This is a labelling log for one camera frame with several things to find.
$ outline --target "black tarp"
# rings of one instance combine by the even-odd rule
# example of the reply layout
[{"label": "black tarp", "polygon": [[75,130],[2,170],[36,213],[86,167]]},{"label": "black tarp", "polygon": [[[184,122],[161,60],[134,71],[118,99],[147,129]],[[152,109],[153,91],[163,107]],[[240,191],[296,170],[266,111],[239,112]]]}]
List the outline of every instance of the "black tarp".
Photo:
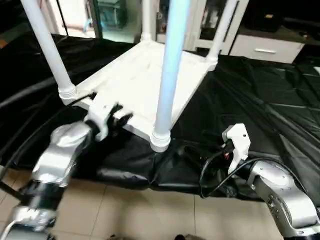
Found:
[{"label": "black tarp", "polygon": [[[54,40],[75,84],[133,46],[76,37],[54,36]],[[1,156],[4,163],[63,105],[45,58],[31,34],[0,50],[0,66],[2,149],[34,114]],[[18,92],[25,96],[4,104]],[[320,77],[312,66],[220,56],[215,71],[206,75],[173,127],[172,141],[165,153],[154,153],[147,141],[121,130],[112,140],[92,146],[80,157],[76,177],[137,190],[152,188],[198,194],[200,174],[194,163],[217,150],[224,129],[244,123],[251,139],[249,156],[283,161],[300,177],[319,207],[319,113]],[[48,144],[51,131],[84,115],[84,110],[75,107],[55,117],[28,140],[29,149],[16,157],[17,166],[31,168]],[[205,188],[214,187],[225,176],[226,167],[222,160],[217,160],[211,169],[219,169],[218,173],[214,179],[206,180]],[[215,196],[257,199],[239,178],[228,181]]]}]

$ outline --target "white pipe joint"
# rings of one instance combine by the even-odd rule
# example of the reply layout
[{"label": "white pipe joint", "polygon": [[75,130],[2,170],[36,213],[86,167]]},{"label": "white pipe joint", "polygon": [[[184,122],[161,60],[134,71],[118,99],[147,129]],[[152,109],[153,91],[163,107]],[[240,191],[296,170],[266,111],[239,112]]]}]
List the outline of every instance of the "white pipe joint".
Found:
[{"label": "white pipe joint", "polygon": [[150,145],[155,152],[164,152],[170,143],[172,108],[174,103],[179,65],[183,51],[190,0],[171,0],[162,65],[162,75],[155,125]]},{"label": "white pipe joint", "polygon": [[55,42],[49,32],[38,1],[21,0],[34,34],[40,44],[45,59],[58,84],[59,96],[62,100],[72,99],[77,94],[76,86],[71,82],[66,67],[59,55]]}]

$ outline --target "beige floor tile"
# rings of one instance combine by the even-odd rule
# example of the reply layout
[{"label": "beige floor tile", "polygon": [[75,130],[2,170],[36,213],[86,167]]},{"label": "beige floor tile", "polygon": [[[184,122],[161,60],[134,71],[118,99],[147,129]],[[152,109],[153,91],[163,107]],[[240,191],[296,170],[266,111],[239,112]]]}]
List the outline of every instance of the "beige floor tile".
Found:
[{"label": "beige floor tile", "polygon": [[79,235],[69,232],[51,231],[57,240],[90,240],[90,236]]},{"label": "beige floor tile", "polygon": [[196,235],[204,239],[283,239],[263,202],[196,196],[194,203]]},{"label": "beige floor tile", "polygon": [[[12,185],[12,188],[18,190],[23,187],[30,179],[31,172],[29,171],[19,171],[18,178]],[[6,195],[0,204],[0,221],[7,221],[8,217],[12,211],[12,208],[19,203],[17,199],[13,196]]]},{"label": "beige floor tile", "polygon": [[58,208],[57,231],[91,235],[106,185],[71,180]]},{"label": "beige floor tile", "polygon": [[[3,181],[5,184],[9,185],[10,187],[12,187],[12,185],[14,184],[15,180],[18,178],[19,176],[19,172],[13,169],[9,169],[8,172],[6,173]],[[0,190],[0,204],[2,203],[2,201],[5,199],[6,197],[6,193],[2,190]]]},{"label": "beige floor tile", "polygon": [[92,236],[171,240],[195,232],[194,196],[107,186]]}]

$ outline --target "black cable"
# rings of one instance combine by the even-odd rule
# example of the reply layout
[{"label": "black cable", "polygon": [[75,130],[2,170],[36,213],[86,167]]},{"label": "black cable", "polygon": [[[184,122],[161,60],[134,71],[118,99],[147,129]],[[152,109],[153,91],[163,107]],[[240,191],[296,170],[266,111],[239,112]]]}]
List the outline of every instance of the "black cable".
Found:
[{"label": "black cable", "polygon": [[6,151],[11,147],[11,145],[14,143],[14,141],[19,137],[19,135],[23,132],[23,130],[29,125],[29,123],[35,118],[36,115],[39,114],[39,112],[45,107],[48,99],[52,96],[50,94],[49,96],[45,97],[44,100],[40,103],[40,106],[37,110],[34,111],[34,113],[22,124],[22,126],[12,135],[12,137],[6,142],[3,148],[0,149],[0,165],[2,162],[2,157],[6,153]]},{"label": "black cable", "polygon": [[203,198],[203,193],[202,193],[202,182],[203,182],[203,179],[204,179],[204,176],[205,176],[205,172],[209,166],[209,164],[216,158],[218,157],[219,155],[221,155],[223,153],[223,151],[218,151],[216,152],[213,156],[211,156],[210,158],[208,158],[204,164],[203,164],[203,167],[202,167],[202,170],[201,170],[201,174],[200,174],[200,178],[199,178],[199,187],[200,187],[200,196]]},{"label": "black cable", "polygon": [[293,179],[300,185],[301,189],[304,191],[305,194],[308,195],[306,188],[304,187],[304,185],[302,184],[302,182],[299,180],[299,178],[295,175],[295,173],[289,168],[287,167],[285,164],[283,164],[282,162],[275,160],[273,158],[269,158],[269,157],[257,157],[257,158],[253,158],[250,160],[246,160],[243,164],[239,165],[235,170],[233,170],[228,176],[225,177],[225,179],[223,179],[212,191],[210,191],[208,194],[204,195],[202,192],[202,180],[200,182],[199,180],[199,188],[200,188],[200,197],[201,198],[207,198],[209,196],[211,196],[215,191],[217,191],[223,184],[225,184],[226,181],[228,181],[233,175],[235,175],[240,169],[244,168],[246,165],[255,163],[257,161],[265,161],[265,162],[271,162],[271,163],[276,163],[278,165],[280,165],[281,167],[283,167],[285,170],[287,170],[293,177]]},{"label": "black cable", "polygon": [[92,96],[93,93],[90,93],[88,95],[82,96],[77,100],[72,101],[71,103],[69,103],[68,105],[66,105],[65,107],[63,107],[62,109],[60,109],[59,111],[57,111],[54,115],[52,115],[45,123],[43,123],[41,126],[39,126],[21,145],[20,147],[12,154],[12,156],[10,157],[10,159],[6,162],[5,166],[3,167],[3,169],[0,172],[0,181],[2,181],[2,179],[4,178],[4,176],[7,173],[7,170],[9,169],[9,167],[11,166],[11,164],[14,162],[14,160],[17,158],[17,156],[19,156],[21,154],[21,152],[24,152],[26,150],[29,149],[29,147],[26,147],[30,144],[32,144],[32,141],[30,141],[40,130],[43,129],[44,126],[46,126],[48,123],[50,123],[57,115],[59,115],[60,113],[62,113],[63,111],[65,111],[67,108],[72,107],[74,104],[76,104],[77,102]]},{"label": "black cable", "polygon": [[63,23],[63,27],[64,27],[64,30],[65,30],[65,33],[69,37],[68,28],[67,28],[67,25],[66,25],[66,22],[65,22],[64,15],[62,13],[62,9],[61,9],[59,0],[56,0],[56,4],[58,5],[58,8],[59,8],[59,12],[60,12],[60,16],[61,16],[61,19],[62,19],[62,23]]}]

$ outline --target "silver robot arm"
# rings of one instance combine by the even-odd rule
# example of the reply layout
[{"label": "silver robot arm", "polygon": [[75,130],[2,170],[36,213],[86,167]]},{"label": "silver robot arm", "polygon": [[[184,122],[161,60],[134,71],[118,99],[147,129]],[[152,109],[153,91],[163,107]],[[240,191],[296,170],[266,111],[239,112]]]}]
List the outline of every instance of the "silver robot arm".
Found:
[{"label": "silver robot arm", "polygon": [[[230,126],[222,133],[223,140],[232,141],[233,159],[228,173],[245,163],[250,139],[244,124]],[[240,177],[267,204],[275,224],[285,239],[320,240],[320,220],[310,197],[298,187],[293,176],[281,165],[258,160],[247,166]]]},{"label": "silver robot arm", "polygon": [[[53,240],[48,228],[54,226],[57,208],[77,164],[77,157],[92,142],[109,132],[109,117],[122,107],[92,109],[84,121],[56,128],[50,144],[36,163],[20,203],[13,208],[0,240]],[[121,120],[128,121],[132,114]]]}]

